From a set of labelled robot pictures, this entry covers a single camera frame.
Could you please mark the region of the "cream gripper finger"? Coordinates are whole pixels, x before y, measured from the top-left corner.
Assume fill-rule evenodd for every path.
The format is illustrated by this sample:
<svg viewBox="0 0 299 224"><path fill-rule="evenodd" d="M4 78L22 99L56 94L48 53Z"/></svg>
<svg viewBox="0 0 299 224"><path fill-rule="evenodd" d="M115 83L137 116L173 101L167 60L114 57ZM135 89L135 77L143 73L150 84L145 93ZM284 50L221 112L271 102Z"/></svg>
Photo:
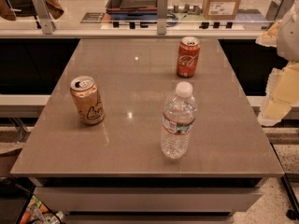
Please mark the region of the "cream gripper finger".
<svg viewBox="0 0 299 224"><path fill-rule="evenodd" d="M273 68L265 92L258 121L269 127L281 122L299 102L299 63L288 62L282 69Z"/></svg>
<svg viewBox="0 0 299 224"><path fill-rule="evenodd" d="M263 47L276 48L279 46L280 40L278 39L278 35L280 25L281 20L276 21L266 32L256 38L255 43Z"/></svg>

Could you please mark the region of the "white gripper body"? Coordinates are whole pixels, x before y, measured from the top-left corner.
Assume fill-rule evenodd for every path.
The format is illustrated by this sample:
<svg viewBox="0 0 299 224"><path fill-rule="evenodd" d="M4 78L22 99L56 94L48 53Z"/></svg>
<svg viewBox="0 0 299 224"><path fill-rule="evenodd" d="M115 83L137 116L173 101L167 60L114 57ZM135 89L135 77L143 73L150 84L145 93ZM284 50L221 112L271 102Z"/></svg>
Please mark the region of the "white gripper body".
<svg viewBox="0 0 299 224"><path fill-rule="evenodd" d="M292 62L299 62L299 2L295 1L281 20L277 51L280 57Z"/></svg>

